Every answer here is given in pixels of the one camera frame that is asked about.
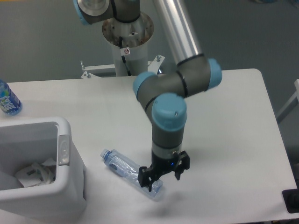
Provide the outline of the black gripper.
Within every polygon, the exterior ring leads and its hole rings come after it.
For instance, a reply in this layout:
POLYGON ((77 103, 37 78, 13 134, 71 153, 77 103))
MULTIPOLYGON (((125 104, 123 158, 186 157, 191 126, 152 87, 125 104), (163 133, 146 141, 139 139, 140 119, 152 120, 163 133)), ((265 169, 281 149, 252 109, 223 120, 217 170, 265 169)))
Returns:
POLYGON ((149 192, 152 191, 152 185, 161 176, 170 172, 175 172, 175 177, 180 180, 181 174, 190 168, 190 157, 186 151, 170 159, 164 159, 157 156, 154 151, 151 151, 151 166, 142 166, 138 171, 138 181, 142 188, 146 187, 149 192))

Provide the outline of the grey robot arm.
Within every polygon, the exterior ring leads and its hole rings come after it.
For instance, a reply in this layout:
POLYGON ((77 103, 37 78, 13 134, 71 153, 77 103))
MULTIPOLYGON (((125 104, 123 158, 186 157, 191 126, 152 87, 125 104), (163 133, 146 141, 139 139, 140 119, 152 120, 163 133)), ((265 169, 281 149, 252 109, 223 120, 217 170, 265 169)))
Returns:
POLYGON ((133 49, 151 38, 153 28, 141 12, 138 0, 76 0, 75 10, 83 24, 103 22, 102 31, 116 47, 115 71, 135 76, 133 91, 152 124, 151 165, 140 167, 141 187, 152 190, 161 176, 174 172, 177 179, 190 167, 181 149, 187 119, 185 98, 218 86, 219 64, 204 56, 182 0, 156 0, 177 70, 159 75, 149 72, 147 60, 137 59, 133 49))

